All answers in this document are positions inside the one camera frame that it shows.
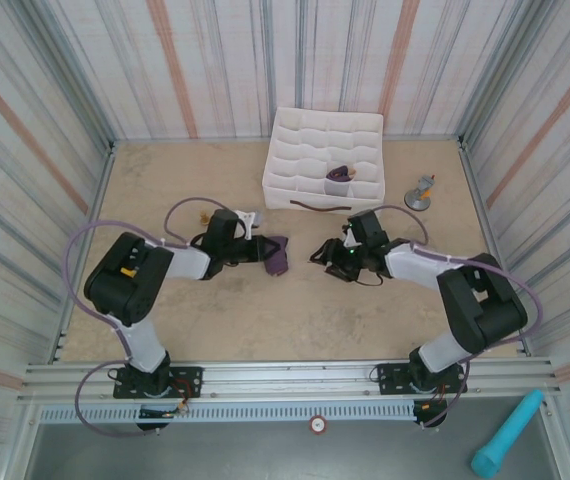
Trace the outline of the purple sock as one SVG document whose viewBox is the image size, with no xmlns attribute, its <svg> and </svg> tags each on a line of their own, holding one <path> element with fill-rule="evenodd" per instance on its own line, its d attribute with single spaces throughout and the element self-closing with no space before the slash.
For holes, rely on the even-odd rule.
<svg viewBox="0 0 570 480">
<path fill-rule="evenodd" d="M 278 277 L 286 273 L 289 269 L 287 244 L 278 243 L 267 253 L 263 264 L 267 274 L 272 277 Z"/>
<path fill-rule="evenodd" d="M 352 181 L 356 176 L 356 169 L 348 165 L 341 165 L 333 168 L 326 174 L 326 179 L 336 183 L 347 183 Z"/>
</svg>

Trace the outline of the white fabric organizer box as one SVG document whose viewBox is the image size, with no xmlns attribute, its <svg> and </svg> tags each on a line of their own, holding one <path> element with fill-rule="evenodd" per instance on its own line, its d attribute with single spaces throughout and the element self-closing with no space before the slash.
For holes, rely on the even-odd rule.
<svg viewBox="0 0 570 480">
<path fill-rule="evenodd" d="M 380 114 L 278 108 L 262 178 L 266 207 L 351 213 L 382 205 L 383 126 Z M 327 180 L 341 165 L 355 178 Z"/>
</svg>

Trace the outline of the grey metal stand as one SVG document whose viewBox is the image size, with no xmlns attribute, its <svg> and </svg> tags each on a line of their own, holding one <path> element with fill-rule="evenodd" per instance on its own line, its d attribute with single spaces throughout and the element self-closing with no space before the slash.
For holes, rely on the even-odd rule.
<svg viewBox="0 0 570 480">
<path fill-rule="evenodd" d="M 435 184 L 434 175 L 423 175 L 417 185 L 404 195 L 405 205 L 414 211 L 425 211 L 431 204 L 431 190 Z"/>
</svg>

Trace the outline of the teal cylinder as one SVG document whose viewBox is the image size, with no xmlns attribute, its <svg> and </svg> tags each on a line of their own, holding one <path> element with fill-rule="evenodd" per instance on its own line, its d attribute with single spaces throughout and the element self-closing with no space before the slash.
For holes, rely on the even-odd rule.
<svg viewBox="0 0 570 480">
<path fill-rule="evenodd" d="M 471 469 L 478 477 L 491 479 L 500 471 L 506 454 L 539 411 L 543 399 L 538 389 L 525 395 L 491 440 L 475 453 Z"/>
</svg>

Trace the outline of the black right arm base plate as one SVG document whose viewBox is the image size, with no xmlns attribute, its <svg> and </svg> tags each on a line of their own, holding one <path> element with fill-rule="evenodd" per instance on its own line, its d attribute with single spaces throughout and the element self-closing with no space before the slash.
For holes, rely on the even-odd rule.
<svg viewBox="0 0 570 480">
<path fill-rule="evenodd" d="M 383 363 L 378 364 L 374 372 L 374 382 L 381 395 L 435 394 L 438 391 L 454 394 L 468 390 L 463 382 L 464 370 L 458 364 L 434 373 L 410 363 Z"/>
</svg>

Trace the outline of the aluminium mounting rail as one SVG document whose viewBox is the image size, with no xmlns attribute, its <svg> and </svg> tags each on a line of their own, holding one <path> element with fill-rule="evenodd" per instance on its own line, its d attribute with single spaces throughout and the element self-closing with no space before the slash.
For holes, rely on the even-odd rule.
<svg viewBox="0 0 570 480">
<path fill-rule="evenodd" d="M 203 362 L 202 402 L 321 401 L 370 399 L 380 395 L 371 361 Z M 78 384 L 94 367 L 88 362 L 27 368 L 21 404 L 70 404 Z M 471 362 L 468 397 L 513 397 L 539 389 L 558 395 L 551 361 L 540 357 L 486 358 Z"/>
</svg>

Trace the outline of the aluminium side rail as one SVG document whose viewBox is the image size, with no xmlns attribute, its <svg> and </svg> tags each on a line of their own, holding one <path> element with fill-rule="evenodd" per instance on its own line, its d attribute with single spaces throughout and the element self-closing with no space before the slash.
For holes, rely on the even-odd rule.
<svg viewBox="0 0 570 480">
<path fill-rule="evenodd" d="M 487 207 L 485 205 L 485 201 L 481 195 L 481 191 L 479 188 L 479 183 L 477 180 L 477 175 L 474 172 L 472 162 L 471 162 L 471 154 L 469 153 L 469 148 L 467 141 L 465 140 L 463 135 L 456 137 L 456 145 L 458 148 L 459 157 L 461 160 L 462 168 L 469 186 L 470 194 L 472 197 L 472 202 L 474 204 L 474 208 L 479 220 L 479 225 L 481 228 L 481 232 L 488 248 L 490 254 L 492 254 L 499 264 L 507 270 L 507 263 L 503 258 L 503 255 L 500 251 L 498 246 L 498 241 L 494 233 L 494 229 L 491 225 L 489 219 L 489 213 Z M 525 299 L 522 300 L 524 306 L 526 307 L 526 311 L 530 315 L 530 320 L 536 319 L 536 307 L 534 306 L 533 312 L 531 312 L 531 297 L 525 293 Z M 529 341 L 527 337 L 523 337 L 522 339 L 512 342 L 511 345 L 514 345 L 516 348 L 517 356 L 519 357 L 530 357 L 533 355 L 532 349 L 530 348 Z"/>
<path fill-rule="evenodd" d="M 99 218 L 109 178 L 113 170 L 116 153 L 117 144 L 115 142 L 111 142 L 105 152 L 104 163 L 95 189 L 95 195 L 90 203 L 88 213 L 81 223 L 82 227 L 97 221 Z M 67 332 L 69 330 L 69 324 L 75 308 L 74 296 L 71 291 L 76 292 L 80 285 L 93 236 L 93 231 L 84 231 L 72 241 L 69 253 L 69 260 L 72 261 L 72 263 L 71 266 L 70 263 L 67 263 L 67 277 L 63 279 L 65 298 L 60 310 L 58 331 L 55 338 L 52 340 L 51 353 L 49 360 L 47 361 L 48 364 L 55 363 L 61 357 L 62 350 L 66 342 Z"/>
</svg>

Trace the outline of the aluminium back rail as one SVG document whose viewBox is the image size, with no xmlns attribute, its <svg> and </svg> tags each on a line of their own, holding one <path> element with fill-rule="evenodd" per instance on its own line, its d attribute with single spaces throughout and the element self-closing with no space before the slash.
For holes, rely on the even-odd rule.
<svg viewBox="0 0 570 480">
<path fill-rule="evenodd" d="M 383 142 L 386 141 L 458 141 L 458 135 L 383 135 Z M 222 143 L 269 143 L 271 137 L 205 137 L 205 138 L 160 138 L 160 139 L 120 139 L 113 140 L 113 147 L 129 144 L 222 144 Z"/>
</svg>

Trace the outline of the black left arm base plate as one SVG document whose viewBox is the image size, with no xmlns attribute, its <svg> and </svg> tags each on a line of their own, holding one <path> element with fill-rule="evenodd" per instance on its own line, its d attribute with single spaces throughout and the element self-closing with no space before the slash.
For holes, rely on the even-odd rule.
<svg viewBox="0 0 570 480">
<path fill-rule="evenodd" d="M 108 378 L 116 399 L 191 399 L 200 397 L 203 373 L 201 367 L 168 365 L 144 373 L 127 365 L 110 369 Z"/>
</svg>

